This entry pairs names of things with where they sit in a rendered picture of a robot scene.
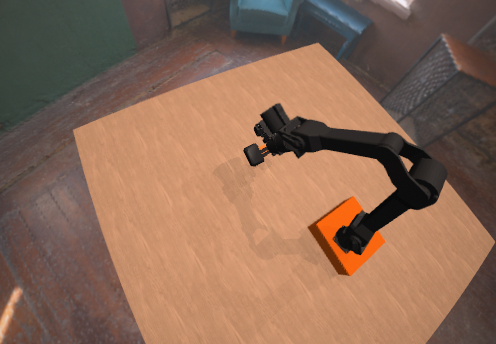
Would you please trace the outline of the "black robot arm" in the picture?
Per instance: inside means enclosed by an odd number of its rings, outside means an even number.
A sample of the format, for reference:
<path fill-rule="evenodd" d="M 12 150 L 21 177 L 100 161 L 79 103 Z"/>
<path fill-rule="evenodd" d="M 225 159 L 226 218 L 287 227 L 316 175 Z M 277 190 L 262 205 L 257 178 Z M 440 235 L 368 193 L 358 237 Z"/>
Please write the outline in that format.
<path fill-rule="evenodd" d="M 434 205 L 447 178 L 448 171 L 441 162 L 395 132 L 337 129 L 298 116 L 290 119 L 280 103 L 260 116 L 263 120 L 254 127 L 257 137 L 263 137 L 265 144 L 279 133 L 275 141 L 278 150 L 294 152 L 298 159 L 306 152 L 331 150 L 373 158 L 385 167 L 397 190 L 371 213 L 361 209 L 348 227 L 338 229 L 332 240 L 345 254 L 351 250 L 362 255 L 375 232 L 405 211 Z M 399 155 L 413 163 L 409 172 Z"/>

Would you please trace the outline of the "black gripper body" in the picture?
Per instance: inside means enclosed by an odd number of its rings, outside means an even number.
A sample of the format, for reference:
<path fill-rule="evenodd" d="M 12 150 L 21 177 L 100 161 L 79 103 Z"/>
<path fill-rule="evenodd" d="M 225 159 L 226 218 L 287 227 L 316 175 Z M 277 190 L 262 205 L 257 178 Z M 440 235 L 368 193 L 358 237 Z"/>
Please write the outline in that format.
<path fill-rule="evenodd" d="M 272 136 L 271 139 L 266 143 L 266 147 L 261 149 L 261 150 L 259 149 L 259 147 L 256 143 L 244 148 L 243 151 L 244 151 L 244 153 L 248 159 L 250 166 L 255 167 L 255 166 L 263 163 L 264 162 L 264 156 L 266 156 L 270 153 L 272 154 L 272 156 L 275 156 L 277 154 L 280 156 L 280 155 L 286 153 L 286 152 L 281 152 L 276 147 L 275 141 L 276 141 L 276 137 L 278 134 Z"/>

